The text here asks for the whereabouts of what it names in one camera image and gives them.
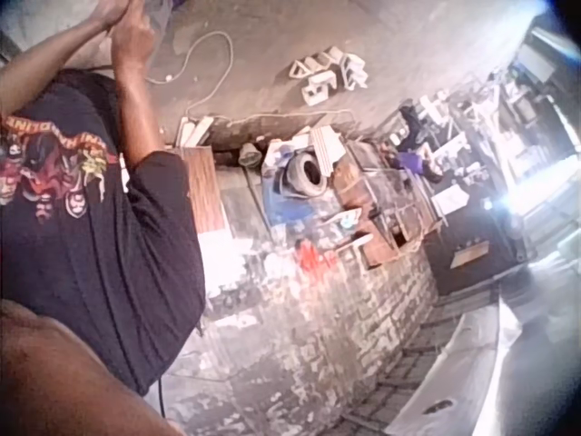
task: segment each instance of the wooden board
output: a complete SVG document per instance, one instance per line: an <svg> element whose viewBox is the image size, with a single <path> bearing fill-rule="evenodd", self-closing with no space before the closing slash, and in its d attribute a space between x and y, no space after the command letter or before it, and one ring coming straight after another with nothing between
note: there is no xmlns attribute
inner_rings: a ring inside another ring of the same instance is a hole
<svg viewBox="0 0 581 436"><path fill-rule="evenodd" d="M196 230L206 233L224 229L226 222L211 147L183 148L177 153L188 168Z"/></svg>
<svg viewBox="0 0 581 436"><path fill-rule="evenodd" d="M458 268L465 263L475 261L482 256L486 256L489 250L490 243L488 241L484 241L483 243L478 243L476 245L472 245L471 247L465 248L464 250L456 252L454 254L454 260L450 265L450 270Z"/></svg>

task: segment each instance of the skin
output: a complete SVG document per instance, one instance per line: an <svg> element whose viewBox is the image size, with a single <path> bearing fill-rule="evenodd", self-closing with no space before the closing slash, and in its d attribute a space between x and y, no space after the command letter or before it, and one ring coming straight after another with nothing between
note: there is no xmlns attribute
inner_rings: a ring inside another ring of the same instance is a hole
<svg viewBox="0 0 581 436"><path fill-rule="evenodd" d="M100 0L85 21L16 57L0 71L2 117L33 101L75 51L113 25L125 161L135 166L162 150L145 83L153 31L143 17L143 0ZM62 324L13 302L1 301L1 308L0 434L181 434Z"/></svg>

